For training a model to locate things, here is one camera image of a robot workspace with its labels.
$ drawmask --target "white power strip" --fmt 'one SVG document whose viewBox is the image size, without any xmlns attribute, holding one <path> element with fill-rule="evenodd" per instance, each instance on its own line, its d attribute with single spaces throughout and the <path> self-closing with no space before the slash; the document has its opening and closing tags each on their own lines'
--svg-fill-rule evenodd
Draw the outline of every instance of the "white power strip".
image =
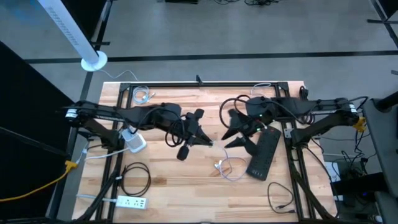
<svg viewBox="0 0 398 224">
<path fill-rule="evenodd" d="M 119 195 L 116 206 L 121 208 L 135 208 L 145 210 L 147 209 L 147 199 Z"/>
</svg>

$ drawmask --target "white adapter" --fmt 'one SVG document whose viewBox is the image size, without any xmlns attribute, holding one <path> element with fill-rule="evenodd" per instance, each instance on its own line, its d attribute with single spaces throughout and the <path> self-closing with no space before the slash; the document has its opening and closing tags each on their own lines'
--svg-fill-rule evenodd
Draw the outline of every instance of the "white adapter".
<svg viewBox="0 0 398 224">
<path fill-rule="evenodd" d="M 122 137 L 124 138 L 127 147 L 132 153 L 137 153 L 147 146 L 147 142 L 141 134 L 133 134 L 135 130 L 135 128 L 130 126 L 128 129 L 126 128 L 122 131 Z"/>
<path fill-rule="evenodd" d="M 116 206 L 121 208 L 135 208 L 145 210 L 147 209 L 147 199 L 119 195 Z"/>
</svg>

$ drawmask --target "white base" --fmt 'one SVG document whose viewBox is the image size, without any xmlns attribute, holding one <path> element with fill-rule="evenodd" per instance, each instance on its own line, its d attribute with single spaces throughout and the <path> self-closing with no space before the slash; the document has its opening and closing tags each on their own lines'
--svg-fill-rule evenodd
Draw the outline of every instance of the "white base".
<svg viewBox="0 0 398 224">
<path fill-rule="evenodd" d="M 108 57 L 106 54 L 102 51 L 97 51 L 99 60 L 97 63 L 91 64 L 86 62 L 84 59 L 81 60 L 81 67 L 86 70 L 87 72 L 95 72 L 98 71 L 99 69 L 103 68 L 106 65 L 106 62 L 108 62 Z"/>
</svg>

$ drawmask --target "white cable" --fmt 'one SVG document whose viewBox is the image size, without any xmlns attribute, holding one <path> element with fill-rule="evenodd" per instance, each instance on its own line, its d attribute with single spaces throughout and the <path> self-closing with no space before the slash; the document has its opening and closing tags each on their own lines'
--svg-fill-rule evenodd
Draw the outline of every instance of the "white cable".
<svg viewBox="0 0 398 224">
<path fill-rule="evenodd" d="M 136 75 L 131 70 L 126 70 L 126 71 L 120 73 L 119 75 L 116 75 L 115 77 L 113 77 L 111 74 L 109 74 L 105 70 L 100 69 L 98 71 L 104 72 L 105 74 L 107 74 L 109 77 L 111 77 L 113 79 L 119 78 L 121 75 L 125 74 L 126 72 L 129 72 L 129 73 L 131 73 L 131 75 L 134 76 L 134 78 L 137 80 L 137 82 L 139 82 L 138 78 L 136 77 Z M 137 99 L 137 97 L 136 97 L 137 93 L 144 93 L 144 96 L 142 97 L 141 100 Z M 148 86 L 138 86 L 138 87 L 135 87 L 134 90 L 133 90 L 132 99 L 134 100 L 135 103 L 141 105 L 141 104 L 147 103 L 155 94 L 156 93 L 153 93 L 151 96 L 149 96 L 149 88 L 148 88 Z"/>
<path fill-rule="evenodd" d="M 245 159 L 240 158 L 240 157 L 229 157 L 229 155 L 228 155 L 228 153 L 226 152 L 225 148 L 222 148 L 222 150 L 224 150 L 226 158 L 223 159 L 222 161 L 219 161 L 218 164 L 215 164 L 215 165 L 214 165 L 214 167 L 215 167 L 216 169 L 218 169 L 218 171 L 220 172 L 220 174 L 221 174 L 221 176 L 222 176 L 223 178 L 225 178 L 225 179 L 227 179 L 227 180 L 229 180 L 229 181 L 234 182 L 234 181 L 237 181 L 237 180 L 241 179 L 241 178 L 243 177 L 244 173 L 246 172 L 246 169 L 245 169 L 245 171 L 242 173 L 242 175 L 240 175 L 240 176 L 237 177 L 237 178 L 229 178 L 229 177 L 228 177 L 228 175 L 230 175 L 230 173 L 232 173 L 231 159 L 240 159 L 240 160 L 244 161 L 246 168 L 248 167 L 248 162 L 246 162 Z M 228 163 L 229 163 L 229 168 L 230 168 L 230 171 L 229 171 L 227 174 L 224 174 L 223 169 L 222 169 L 223 162 L 225 162 L 225 161 L 228 161 Z"/>
<path fill-rule="evenodd" d="M 83 197 L 83 198 L 92 198 L 95 199 L 95 196 L 93 195 L 82 195 L 82 194 L 77 194 L 76 197 Z M 117 199 L 110 199 L 110 198 L 102 198 L 104 202 L 113 202 L 116 203 L 118 200 Z"/>
<path fill-rule="evenodd" d="M 85 161 L 87 161 L 87 160 L 89 160 L 89 159 L 101 159 L 101 158 L 106 158 L 106 157 L 108 157 L 108 156 L 113 156 L 113 155 L 116 155 L 117 153 L 124 152 L 124 151 L 127 151 L 127 150 L 130 150 L 130 148 L 125 148 L 125 149 L 122 149 L 122 150 L 119 150 L 119 151 L 116 151 L 116 152 L 112 152 L 112 153 L 109 153 L 109 154 L 103 155 L 103 156 L 91 156 L 91 157 L 87 157 L 87 158 L 85 159 Z"/>
<path fill-rule="evenodd" d="M 80 153 L 79 159 L 77 159 L 76 162 L 75 162 L 76 164 L 79 165 L 79 162 L 80 162 L 81 157 L 83 156 L 83 154 L 86 154 L 86 153 L 87 153 L 87 146 L 88 146 L 88 143 L 90 143 L 90 142 L 87 142 L 86 145 L 84 146 L 83 150 L 82 150 L 81 153 Z"/>
<path fill-rule="evenodd" d="M 254 95 L 253 93 L 256 93 L 256 95 L 262 95 L 262 96 L 267 97 L 265 94 L 255 92 L 254 90 L 256 90 L 256 87 L 257 87 L 257 88 L 258 88 L 258 87 L 263 87 L 263 88 L 265 88 L 265 87 L 270 87 L 271 85 L 272 85 L 271 83 L 258 83 L 258 84 L 255 84 L 255 85 L 251 88 L 250 94 L 251 94 L 251 95 Z"/>
</svg>

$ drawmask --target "power strip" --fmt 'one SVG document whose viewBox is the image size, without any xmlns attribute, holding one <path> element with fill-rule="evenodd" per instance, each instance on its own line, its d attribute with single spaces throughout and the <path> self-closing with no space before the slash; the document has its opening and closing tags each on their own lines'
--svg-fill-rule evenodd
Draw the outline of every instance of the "power strip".
<svg viewBox="0 0 398 224">
<path fill-rule="evenodd" d="M 147 209 L 147 199 L 119 195 L 116 206 L 121 208 L 135 208 L 145 210 Z"/>
</svg>

